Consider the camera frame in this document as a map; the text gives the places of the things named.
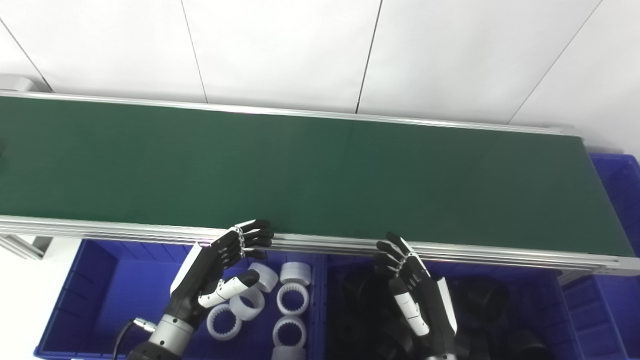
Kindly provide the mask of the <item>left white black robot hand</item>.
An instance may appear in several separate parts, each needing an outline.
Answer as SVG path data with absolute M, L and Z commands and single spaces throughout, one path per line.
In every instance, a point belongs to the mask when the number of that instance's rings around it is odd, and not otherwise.
M 265 259 L 261 248 L 269 248 L 274 232 L 267 219 L 252 219 L 231 226 L 208 246 L 196 244 L 194 260 L 185 262 L 187 269 L 171 291 L 163 316 L 170 322 L 185 322 L 198 329 L 209 310 L 256 285 L 261 275 L 247 269 L 236 276 L 223 278 L 224 271 L 247 256 Z

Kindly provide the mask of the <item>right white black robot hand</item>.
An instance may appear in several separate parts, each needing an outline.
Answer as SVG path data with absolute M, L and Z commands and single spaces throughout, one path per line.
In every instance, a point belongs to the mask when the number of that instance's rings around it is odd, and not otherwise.
M 456 360 L 458 325 L 445 278 L 432 276 L 400 235 L 387 232 L 375 246 L 375 272 L 387 278 L 391 295 L 413 332 L 418 358 Z

